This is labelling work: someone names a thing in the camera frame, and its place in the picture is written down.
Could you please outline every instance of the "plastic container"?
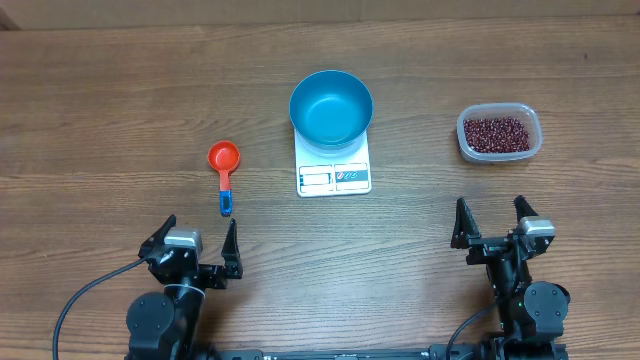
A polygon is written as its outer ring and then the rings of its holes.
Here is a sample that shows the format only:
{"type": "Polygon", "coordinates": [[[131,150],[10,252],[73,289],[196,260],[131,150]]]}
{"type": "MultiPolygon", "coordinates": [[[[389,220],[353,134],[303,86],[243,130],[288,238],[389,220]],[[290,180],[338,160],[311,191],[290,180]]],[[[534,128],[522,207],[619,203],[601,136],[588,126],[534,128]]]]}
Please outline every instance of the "plastic container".
{"type": "Polygon", "coordinates": [[[472,163],[497,163],[506,161],[524,160],[535,155],[542,147],[542,128],[538,115],[532,108],[520,103],[495,103],[473,105],[465,109],[458,117],[458,143],[460,144],[460,153],[462,157],[472,163]],[[512,153],[479,153],[472,150],[467,143],[467,137],[464,134],[464,120],[478,118],[500,118],[515,117],[522,122],[524,128],[529,132],[528,151],[519,151],[512,153]]]}

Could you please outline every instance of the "white scale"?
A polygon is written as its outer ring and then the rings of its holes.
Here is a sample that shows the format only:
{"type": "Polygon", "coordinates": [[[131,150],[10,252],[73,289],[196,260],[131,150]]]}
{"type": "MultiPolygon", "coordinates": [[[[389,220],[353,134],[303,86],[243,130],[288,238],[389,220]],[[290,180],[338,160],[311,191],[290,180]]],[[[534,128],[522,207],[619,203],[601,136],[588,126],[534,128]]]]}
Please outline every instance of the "white scale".
{"type": "Polygon", "coordinates": [[[301,197],[371,192],[369,143],[365,132],[337,150],[312,145],[294,130],[296,184],[301,197]]]}

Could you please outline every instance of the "wooden table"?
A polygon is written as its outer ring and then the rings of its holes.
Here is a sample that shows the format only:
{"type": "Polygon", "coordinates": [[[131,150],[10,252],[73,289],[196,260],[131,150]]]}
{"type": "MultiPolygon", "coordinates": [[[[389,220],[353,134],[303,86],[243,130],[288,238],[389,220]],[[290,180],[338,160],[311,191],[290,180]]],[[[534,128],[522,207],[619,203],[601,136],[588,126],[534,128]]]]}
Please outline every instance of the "wooden table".
{"type": "MultiPolygon", "coordinates": [[[[244,279],[210,291],[200,338],[221,349],[416,348],[492,301],[449,248],[465,196],[485,235],[524,194],[557,236],[534,280],[572,295],[572,359],[640,351],[640,17],[434,20],[0,33],[0,358],[50,359],[57,316],[135,259],[175,213],[219,257],[214,142],[232,177],[244,279]],[[289,95],[320,69],[370,87],[373,191],[301,199],[289,95]],[[544,131],[525,163],[464,162],[458,114],[528,103],[544,131]]],[[[142,267],[72,308],[62,358],[122,359],[142,267]]],[[[463,333],[477,341],[486,319],[463,333]]]]}

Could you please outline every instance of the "red bean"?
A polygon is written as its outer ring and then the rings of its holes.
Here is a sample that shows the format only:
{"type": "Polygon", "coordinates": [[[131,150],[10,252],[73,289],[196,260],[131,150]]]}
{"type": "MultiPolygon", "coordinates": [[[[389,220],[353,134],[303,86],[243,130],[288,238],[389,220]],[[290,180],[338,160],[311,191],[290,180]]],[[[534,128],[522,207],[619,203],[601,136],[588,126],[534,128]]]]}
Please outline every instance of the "red bean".
{"type": "Polygon", "coordinates": [[[529,132],[513,117],[466,119],[464,135],[471,150],[480,153],[509,153],[527,151],[529,132]]]}

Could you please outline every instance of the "measuring cup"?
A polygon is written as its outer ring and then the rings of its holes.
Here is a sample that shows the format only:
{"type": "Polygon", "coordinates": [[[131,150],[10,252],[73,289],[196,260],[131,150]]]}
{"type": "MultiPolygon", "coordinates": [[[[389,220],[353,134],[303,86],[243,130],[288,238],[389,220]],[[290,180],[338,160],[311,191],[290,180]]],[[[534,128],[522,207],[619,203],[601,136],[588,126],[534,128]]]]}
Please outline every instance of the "measuring cup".
{"type": "Polygon", "coordinates": [[[229,175],[240,164],[240,151],[231,141],[220,141],[209,149],[209,165],[220,174],[220,214],[230,216],[233,210],[229,175]]]}

